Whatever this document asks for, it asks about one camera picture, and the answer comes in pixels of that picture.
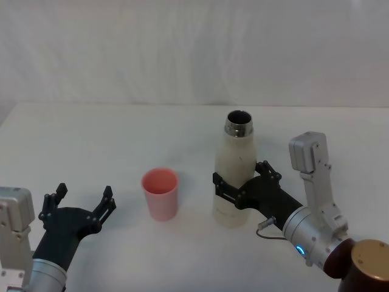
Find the plastic cup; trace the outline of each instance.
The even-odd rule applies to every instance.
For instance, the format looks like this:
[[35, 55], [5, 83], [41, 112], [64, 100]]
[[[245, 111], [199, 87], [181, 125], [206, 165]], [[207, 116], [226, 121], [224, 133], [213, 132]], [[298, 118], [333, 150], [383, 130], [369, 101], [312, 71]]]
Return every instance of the plastic cup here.
[[150, 215], [157, 221], [167, 221], [178, 210], [178, 176], [171, 170], [159, 167], [147, 172], [142, 178]]

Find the white backdrop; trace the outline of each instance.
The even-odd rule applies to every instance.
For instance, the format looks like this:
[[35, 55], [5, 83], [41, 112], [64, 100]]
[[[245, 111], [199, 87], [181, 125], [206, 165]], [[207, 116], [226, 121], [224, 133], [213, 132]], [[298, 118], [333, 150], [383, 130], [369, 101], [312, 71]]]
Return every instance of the white backdrop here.
[[0, 0], [17, 100], [389, 106], [387, 0]]

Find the white table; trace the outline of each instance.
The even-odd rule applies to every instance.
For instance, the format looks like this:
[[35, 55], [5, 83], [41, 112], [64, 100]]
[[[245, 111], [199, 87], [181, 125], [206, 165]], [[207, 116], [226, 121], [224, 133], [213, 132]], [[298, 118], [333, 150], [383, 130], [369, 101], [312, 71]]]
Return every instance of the white table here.
[[[252, 113], [258, 159], [302, 203], [287, 143], [308, 130], [326, 133], [334, 197], [350, 234], [389, 242], [389, 109], [240, 108]], [[36, 214], [60, 182], [69, 189], [60, 206], [93, 210], [105, 185], [114, 191], [118, 208], [101, 233], [82, 241], [68, 291], [337, 291], [339, 281], [305, 266], [290, 243], [258, 238], [258, 212], [239, 229], [213, 221], [215, 144], [232, 109], [21, 103], [13, 110], [0, 128], [0, 185], [30, 189]], [[140, 188], [157, 166], [181, 179], [179, 213], [166, 223], [151, 219]], [[33, 249], [43, 234], [35, 220]]]

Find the blue led light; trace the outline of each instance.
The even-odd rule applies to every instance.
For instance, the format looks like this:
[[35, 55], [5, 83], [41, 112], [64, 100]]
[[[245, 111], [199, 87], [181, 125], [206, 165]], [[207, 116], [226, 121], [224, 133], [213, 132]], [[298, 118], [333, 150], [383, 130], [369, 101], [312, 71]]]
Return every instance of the blue led light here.
[[296, 249], [298, 250], [298, 252], [302, 255], [302, 256], [305, 256], [305, 252], [304, 252], [304, 249], [301, 247], [301, 246], [296, 246]]

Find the brown cylindrical object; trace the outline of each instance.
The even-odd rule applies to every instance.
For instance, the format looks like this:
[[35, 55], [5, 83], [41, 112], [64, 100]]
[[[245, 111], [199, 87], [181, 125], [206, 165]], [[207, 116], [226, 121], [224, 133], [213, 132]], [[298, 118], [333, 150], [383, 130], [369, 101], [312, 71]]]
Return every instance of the brown cylindrical object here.
[[339, 292], [389, 292], [389, 245], [362, 240], [351, 252], [351, 268]]
[[324, 263], [324, 273], [334, 279], [346, 277], [352, 263], [351, 251], [354, 246], [355, 241], [351, 238], [339, 244]]

